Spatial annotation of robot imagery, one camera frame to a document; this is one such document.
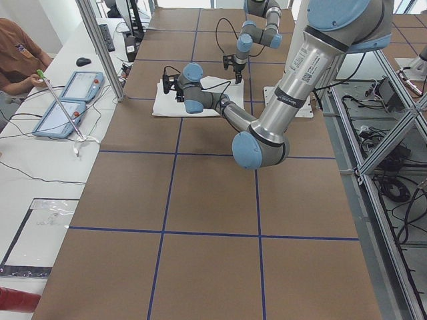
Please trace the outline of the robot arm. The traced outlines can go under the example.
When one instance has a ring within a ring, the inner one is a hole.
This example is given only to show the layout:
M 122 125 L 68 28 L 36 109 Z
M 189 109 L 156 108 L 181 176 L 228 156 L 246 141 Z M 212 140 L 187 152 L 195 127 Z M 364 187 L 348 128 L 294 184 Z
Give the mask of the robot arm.
M 197 63 L 187 64 L 179 75 L 164 75 L 163 91 L 176 91 L 176 99 L 189 114 L 213 109 L 225 118 L 238 131 L 232 153 L 241 167 L 277 165 L 289 153 L 286 129 L 333 59 L 383 49 L 390 43 L 393 6 L 393 1 L 310 1 L 304 42 L 259 118 L 224 93 L 206 92 L 200 82 L 203 69 Z
M 244 70 L 253 44 L 263 47 L 277 49 L 282 36 L 279 34 L 280 19 L 282 11 L 274 0 L 266 1 L 244 1 L 244 11 L 250 15 L 264 18 L 266 25 L 260 28 L 254 21 L 247 20 L 243 23 L 240 35 L 236 42 L 236 52 L 232 55 L 231 62 L 236 76 L 236 84 L 242 81 Z

